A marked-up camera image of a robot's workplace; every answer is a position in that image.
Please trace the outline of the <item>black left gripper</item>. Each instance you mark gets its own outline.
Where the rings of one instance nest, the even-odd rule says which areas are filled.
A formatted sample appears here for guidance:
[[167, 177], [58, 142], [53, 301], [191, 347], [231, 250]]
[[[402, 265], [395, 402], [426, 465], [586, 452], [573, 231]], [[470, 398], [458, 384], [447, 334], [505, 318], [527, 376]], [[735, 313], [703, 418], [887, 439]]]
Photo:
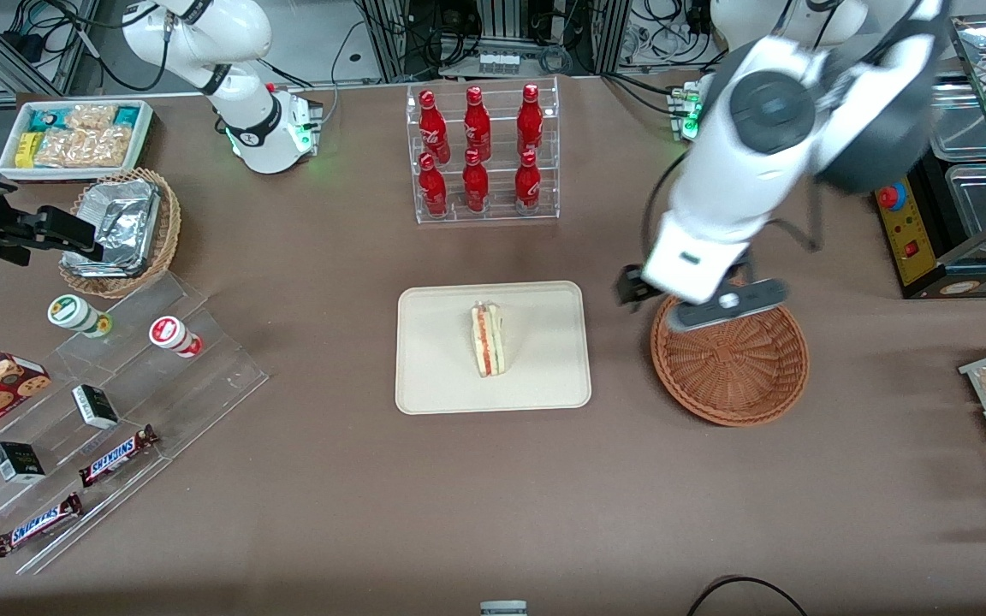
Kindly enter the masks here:
[[650, 298], [664, 295], [661, 289], [640, 280], [640, 265], [634, 263], [623, 266], [620, 270], [615, 278], [614, 292], [617, 304], [629, 308], [630, 311], [637, 311], [640, 303]]

